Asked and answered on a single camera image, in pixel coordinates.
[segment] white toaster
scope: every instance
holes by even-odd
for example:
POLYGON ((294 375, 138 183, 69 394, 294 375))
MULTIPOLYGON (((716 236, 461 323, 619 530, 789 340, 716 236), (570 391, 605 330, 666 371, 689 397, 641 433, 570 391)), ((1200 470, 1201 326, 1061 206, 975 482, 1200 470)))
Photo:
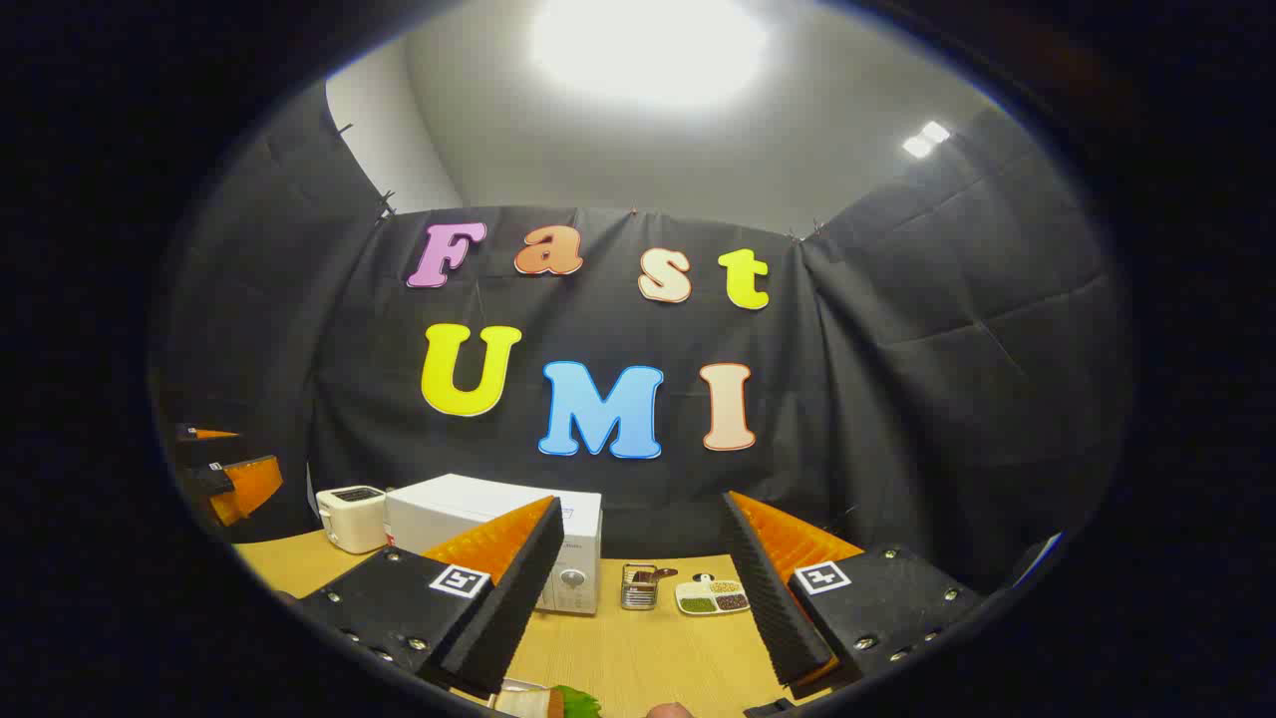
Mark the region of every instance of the white toaster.
POLYGON ((385 494, 373 487, 346 487, 315 495, 328 541, 350 553, 367 553, 385 545, 385 494))

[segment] white wall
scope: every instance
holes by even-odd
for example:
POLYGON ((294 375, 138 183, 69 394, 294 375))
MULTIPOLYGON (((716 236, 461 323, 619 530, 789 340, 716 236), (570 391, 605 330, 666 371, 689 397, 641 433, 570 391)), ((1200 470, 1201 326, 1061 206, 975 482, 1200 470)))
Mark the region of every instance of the white wall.
POLYGON ((328 107, 342 139, 397 212, 461 207, 434 149, 407 74, 403 38, 369 52, 328 79, 328 107))

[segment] white ceiling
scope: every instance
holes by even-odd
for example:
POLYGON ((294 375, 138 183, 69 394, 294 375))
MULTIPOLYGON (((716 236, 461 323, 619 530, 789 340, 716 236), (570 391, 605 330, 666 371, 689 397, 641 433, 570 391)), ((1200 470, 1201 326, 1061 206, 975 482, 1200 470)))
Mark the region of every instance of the white ceiling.
POLYGON ((991 106, 864 18, 757 0, 767 43, 744 91, 699 110, 615 102, 533 64, 544 1, 470 0, 407 36, 421 116, 467 205, 637 207, 805 236, 924 162, 901 143, 926 121, 960 128, 991 106))

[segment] microwave knob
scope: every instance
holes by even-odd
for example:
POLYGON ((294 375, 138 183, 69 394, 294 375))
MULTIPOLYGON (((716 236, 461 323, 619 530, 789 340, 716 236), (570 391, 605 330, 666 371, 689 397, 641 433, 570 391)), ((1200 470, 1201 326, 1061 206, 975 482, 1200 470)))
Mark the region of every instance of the microwave knob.
POLYGON ((568 569, 567 571, 559 574, 559 579, 561 579, 564 584, 577 588, 584 583, 584 574, 577 571, 575 569, 568 569))

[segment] black fabric backdrop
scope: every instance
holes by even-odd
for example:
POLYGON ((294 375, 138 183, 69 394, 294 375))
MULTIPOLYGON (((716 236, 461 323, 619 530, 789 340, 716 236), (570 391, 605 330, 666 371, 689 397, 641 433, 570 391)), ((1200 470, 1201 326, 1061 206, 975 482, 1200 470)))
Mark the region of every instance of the black fabric backdrop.
POLYGON ((249 152, 209 201, 166 343, 174 416, 242 427, 281 455, 285 490, 272 517, 254 517, 258 538, 316 528, 306 462, 316 491, 449 472, 598 491, 609 557, 721 551, 712 502, 736 490, 855 543, 903 542, 990 590, 1025 548, 1078 527, 1106 486, 1131 393, 1119 287, 1085 198, 1002 114, 795 241, 624 209, 378 221, 322 103, 318 88, 281 114, 251 145, 258 161, 249 152), (296 138, 291 163, 279 138, 296 138), (444 286, 406 286, 426 226, 472 221, 487 236, 444 286), (523 236, 556 223, 581 231, 584 265, 519 274, 523 236), (685 302, 639 293, 653 246, 688 255, 685 302), (726 296, 717 256, 740 247, 769 264, 760 311, 726 296), (491 412, 449 417, 421 398, 425 329, 441 321, 472 330, 462 389, 478 381, 485 325, 523 332, 491 412), (662 455, 538 453, 554 361, 583 363, 604 394, 625 367, 662 371, 662 455), (715 362, 753 371, 748 450, 701 445, 698 370, 715 362))

